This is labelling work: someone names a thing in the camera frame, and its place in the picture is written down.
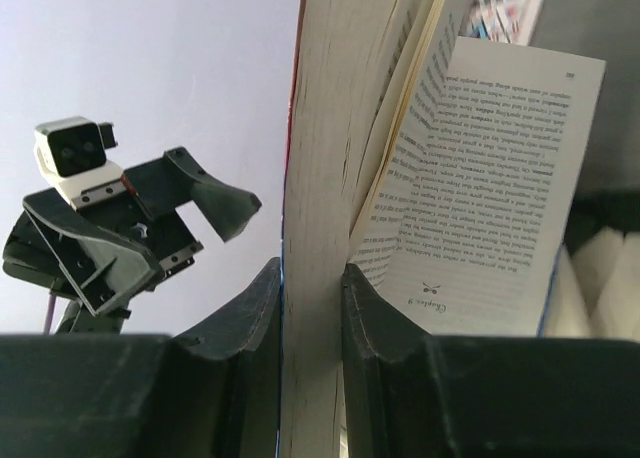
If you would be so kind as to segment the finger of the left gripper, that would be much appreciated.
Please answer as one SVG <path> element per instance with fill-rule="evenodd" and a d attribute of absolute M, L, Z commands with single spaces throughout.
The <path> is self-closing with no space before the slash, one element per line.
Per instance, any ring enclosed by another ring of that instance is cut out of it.
<path fill-rule="evenodd" d="M 123 193 L 74 210 L 54 190 L 26 196 L 23 208 L 89 313 L 106 315 L 160 276 L 160 263 L 129 227 L 142 212 Z"/>
<path fill-rule="evenodd" d="M 261 208 L 255 193 L 214 178 L 184 147 L 126 169 L 122 181 L 153 221 L 188 202 L 195 203 L 223 242 L 242 233 Z"/>

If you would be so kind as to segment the blue sunset paperback book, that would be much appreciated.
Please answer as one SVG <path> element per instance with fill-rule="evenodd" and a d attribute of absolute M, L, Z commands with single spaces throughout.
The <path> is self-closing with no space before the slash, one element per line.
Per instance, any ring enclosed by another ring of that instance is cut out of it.
<path fill-rule="evenodd" d="M 335 457 L 347 265 L 435 334 L 537 336 L 607 70 L 464 35 L 472 0 L 301 0 L 280 453 Z"/>

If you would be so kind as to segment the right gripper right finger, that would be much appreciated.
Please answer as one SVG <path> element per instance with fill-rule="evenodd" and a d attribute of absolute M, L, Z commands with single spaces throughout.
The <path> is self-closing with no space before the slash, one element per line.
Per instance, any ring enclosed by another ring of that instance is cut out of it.
<path fill-rule="evenodd" d="M 639 346 L 605 339 L 441 336 L 342 276 L 353 457 L 635 457 Z"/>

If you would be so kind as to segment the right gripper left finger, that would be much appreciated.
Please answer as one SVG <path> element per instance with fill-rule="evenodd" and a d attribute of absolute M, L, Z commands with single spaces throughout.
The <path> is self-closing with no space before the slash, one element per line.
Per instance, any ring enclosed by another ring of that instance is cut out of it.
<path fill-rule="evenodd" d="M 272 457 L 281 266 L 176 337 L 1 340 L 5 457 Z"/>

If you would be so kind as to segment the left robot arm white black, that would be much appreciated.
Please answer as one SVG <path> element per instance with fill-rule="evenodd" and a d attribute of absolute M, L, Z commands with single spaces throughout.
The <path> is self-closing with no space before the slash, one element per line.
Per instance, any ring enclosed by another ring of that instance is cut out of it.
<path fill-rule="evenodd" d="M 69 303 L 59 333 L 119 333 L 129 303 L 192 266 L 203 245 L 177 210 L 192 202 L 223 241 L 262 206 L 208 174 L 183 147 L 101 178 L 28 195 L 3 250 L 11 277 Z"/>

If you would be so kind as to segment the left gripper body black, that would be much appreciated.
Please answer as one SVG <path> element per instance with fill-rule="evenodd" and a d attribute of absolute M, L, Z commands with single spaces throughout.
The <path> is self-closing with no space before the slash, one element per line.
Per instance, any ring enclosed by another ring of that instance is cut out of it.
<path fill-rule="evenodd" d="M 10 277 L 45 288 L 154 288 L 203 248 L 179 216 L 195 180 L 128 172 L 74 210 L 52 188 L 26 197 L 2 252 Z"/>

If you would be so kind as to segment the white patterned placemat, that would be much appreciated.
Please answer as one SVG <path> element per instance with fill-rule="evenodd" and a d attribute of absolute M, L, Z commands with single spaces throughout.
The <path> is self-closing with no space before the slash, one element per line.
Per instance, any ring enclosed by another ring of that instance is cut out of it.
<path fill-rule="evenodd" d="M 528 46 L 543 0 L 472 0 L 461 35 Z"/>

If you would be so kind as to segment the cream canvas backpack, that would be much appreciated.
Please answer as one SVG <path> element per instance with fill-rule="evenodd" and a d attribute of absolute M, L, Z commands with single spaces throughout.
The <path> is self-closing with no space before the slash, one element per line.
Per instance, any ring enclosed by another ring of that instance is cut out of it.
<path fill-rule="evenodd" d="M 639 235 L 603 228 L 560 250 L 541 335 L 639 340 Z"/>

